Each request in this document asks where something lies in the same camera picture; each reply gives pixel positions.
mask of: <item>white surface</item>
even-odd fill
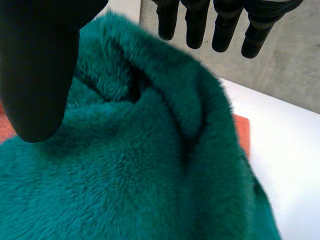
[[[139,23],[141,0],[109,0],[107,6],[98,14],[105,14],[107,11],[113,11],[125,15],[131,21]]]
[[[320,240],[320,115],[222,79],[283,240]]]

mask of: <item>orange cloth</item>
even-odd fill
[[[235,121],[236,132],[238,141],[244,149],[248,159],[250,157],[250,123],[245,117],[233,115]],[[12,138],[16,135],[15,130],[12,128],[5,111],[0,103],[0,144],[6,139]]]
[[[246,156],[250,159],[250,122],[249,119],[233,115],[238,141],[244,149]]]
[[[0,144],[16,135],[0,103]]]

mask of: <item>fur texture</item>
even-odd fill
[[[61,129],[0,146],[2,240],[278,240],[220,83],[108,14],[81,31]]]

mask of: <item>gray floor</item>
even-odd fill
[[[179,7],[174,46],[191,53],[212,72],[232,82],[257,90],[302,108],[320,113],[320,0],[305,0],[273,27],[260,54],[254,59],[241,56],[249,21],[242,13],[229,49],[211,49],[217,14],[210,6],[207,28],[200,49],[186,45],[186,10]],[[156,5],[142,0],[140,24],[158,34]]]

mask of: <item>green faux fur fabric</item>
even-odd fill
[[[280,237],[219,81],[107,14],[81,31],[57,134],[0,146],[0,239]]]

